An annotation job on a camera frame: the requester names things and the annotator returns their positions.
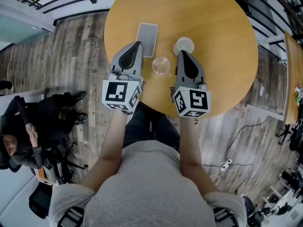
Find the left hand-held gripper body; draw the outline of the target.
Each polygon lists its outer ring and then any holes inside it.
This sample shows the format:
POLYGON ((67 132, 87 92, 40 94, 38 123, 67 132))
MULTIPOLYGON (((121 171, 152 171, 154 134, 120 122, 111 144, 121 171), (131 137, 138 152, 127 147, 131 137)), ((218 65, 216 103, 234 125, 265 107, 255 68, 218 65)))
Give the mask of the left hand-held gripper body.
POLYGON ((143 90, 143 44, 128 44, 116 53, 111 70, 102 85, 102 103, 112 109, 132 114, 143 90))

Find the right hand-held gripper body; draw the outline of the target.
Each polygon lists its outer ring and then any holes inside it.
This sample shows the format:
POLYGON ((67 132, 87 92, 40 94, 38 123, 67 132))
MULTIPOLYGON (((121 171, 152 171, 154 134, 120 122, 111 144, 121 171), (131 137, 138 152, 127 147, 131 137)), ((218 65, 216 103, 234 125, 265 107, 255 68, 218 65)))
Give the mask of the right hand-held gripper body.
POLYGON ((177 57, 175 92, 172 99, 180 117, 200 118, 210 113, 211 93, 207 90, 202 65, 182 50, 177 57))

